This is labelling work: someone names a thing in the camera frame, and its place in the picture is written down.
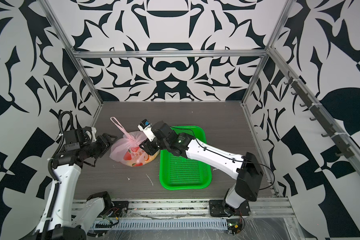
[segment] dark wooden table surface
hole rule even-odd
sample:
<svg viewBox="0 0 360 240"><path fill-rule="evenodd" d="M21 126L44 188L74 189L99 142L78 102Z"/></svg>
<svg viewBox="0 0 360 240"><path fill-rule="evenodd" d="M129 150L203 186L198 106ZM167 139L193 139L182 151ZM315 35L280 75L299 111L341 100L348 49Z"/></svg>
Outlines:
<svg viewBox="0 0 360 240"><path fill-rule="evenodd" d="M98 134L107 132L122 137L122 132L109 119L112 116L128 132L138 131L137 125L143 119L151 123L163 120L170 126L196 125L205 131L209 145L242 155L251 152L259 158L238 101L106 102L95 124ZM212 170L212 182L205 189L171 191L161 186L159 168L160 156L144 166L129 167L110 159L108 152L98 159L95 168L84 165L74 198L86 199L101 191L108 191L111 198L115 199L222 198L235 183L235 180L217 169ZM265 186L268 183L264 177L261 187ZM270 189L259 192L259 197L271 196Z"/></svg>

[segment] black cable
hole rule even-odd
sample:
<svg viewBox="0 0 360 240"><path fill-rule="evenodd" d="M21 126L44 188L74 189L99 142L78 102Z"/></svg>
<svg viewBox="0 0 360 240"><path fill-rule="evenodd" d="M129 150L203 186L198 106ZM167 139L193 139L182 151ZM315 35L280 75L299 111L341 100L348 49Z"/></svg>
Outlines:
<svg viewBox="0 0 360 240"><path fill-rule="evenodd" d="M57 181L55 183L55 188L53 190L53 195L52 195L52 199L51 199L51 203L49 204L49 208L48 208L48 212L47 212L47 218L50 218L52 216L52 213L53 213L53 208L55 206L55 203L56 203L56 199L58 197L58 193L59 193L59 187L60 187L60 183L58 182L59 179L58 177L56 176L56 174L54 173L53 171L53 168L52 168L52 161L53 161L53 158L56 156L56 154L61 150L62 148L62 145L64 144L64 135L62 134L64 132L64 129L62 128L62 117L65 115L65 114L69 114L69 123L71 124L71 127L74 129L73 127L73 116L72 116L72 113L70 111L64 111L60 114L59 118L58 118L58 123L59 123L59 129L60 129L60 133L61 133L61 139L60 139L60 142L59 142L59 146L58 148L56 149L55 153L53 154L52 158L48 161L48 172L49 174L51 175L52 179ZM44 222L44 227L43 227L43 231L41 233L41 240L45 240L46 237L47 237L47 232L48 232L48 228L49 228L49 223L50 223L50 220L46 220Z"/></svg>
<svg viewBox="0 0 360 240"><path fill-rule="evenodd" d="M184 129L184 128L177 128L177 127L171 127L171 128L179 129L179 130L190 130L190 131L192 131L193 136L195 136L195 132L194 132L192 129ZM204 150L213 152L214 154L217 154L217 155L219 155L219 156L225 157L225 158L227 158L227 159L229 159L229 160L231 160L231 161L234 161L234 162L243 162L243 163L253 163L253 164L258 164L258 165L261 165L261 166L264 166L264 167L268 168L268 169L271 171L272 175L273 175L273 182L271 181L271 185L269 185L268 187L260 188L259 190L264 190L264 189L267 189L267 188L273 186L276 177L275 177L275 174L273 173L272 169L271 169L269 166L264 165L264 164L261 164L261 163L258 163L258 162L240 161L240 160L236 160L236 159L233 159L233 158L226 157L226 156L221 155L221 154L219 154L219 153L217 153L217 152L211 151L211 150L207 149L206 147L203 147L203 146L199 143L199 141L197 141L197 138L196 138L196 137L195 137L195 139L196 139L196 142L200 145L200 147L202 147Z"/></svg>

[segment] perforated basket bottom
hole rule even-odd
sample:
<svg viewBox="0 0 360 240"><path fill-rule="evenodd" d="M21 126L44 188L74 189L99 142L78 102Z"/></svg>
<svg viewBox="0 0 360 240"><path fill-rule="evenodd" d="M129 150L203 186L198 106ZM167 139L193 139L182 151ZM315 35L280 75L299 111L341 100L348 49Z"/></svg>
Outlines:
<svg viewBox="0 0 360 240"><path fill-rule="evenodd" d="M205 133L200 127L180 126L177 128L184 129L173 128L176 133L185 132L196 136L202 142L206 142ZM161 151L160 182L164 188L169 190L202 189L206 188L211 180L211 167L208 164L184 157L176 157L168 151Z"/></svg>

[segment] pink plastic bag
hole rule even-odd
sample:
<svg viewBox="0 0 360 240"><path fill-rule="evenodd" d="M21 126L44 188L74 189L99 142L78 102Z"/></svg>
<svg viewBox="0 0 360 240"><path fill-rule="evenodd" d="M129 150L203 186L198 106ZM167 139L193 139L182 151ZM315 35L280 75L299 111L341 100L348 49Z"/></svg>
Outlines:
<svg viewBox="0 0 360 240"><path fill-rule="evenodd" d="M115 117L111 117L110 120L124 133L123 138L112 145L109 155L111 159L128 166L142 166L153 160L139 147L139 144L147 139L143 132L128 133Z"/></svg>

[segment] bag handle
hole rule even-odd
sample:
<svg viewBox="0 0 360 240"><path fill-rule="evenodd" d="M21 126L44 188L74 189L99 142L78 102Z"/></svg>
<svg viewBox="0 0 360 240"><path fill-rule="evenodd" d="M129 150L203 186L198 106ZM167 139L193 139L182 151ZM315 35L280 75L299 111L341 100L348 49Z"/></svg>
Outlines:
<svg viewBox="0 0 360 240"><path fill-rule="evenodd" d="M116 127L118 127L118 128L120 129L120 131L122 131L122 132L127 136L127 138L134 140L134 137L132 137L132 136L125 130L125 128L121 125L121 123L120 123L115 117L110 117L110 120L116 125Z"/></svg>

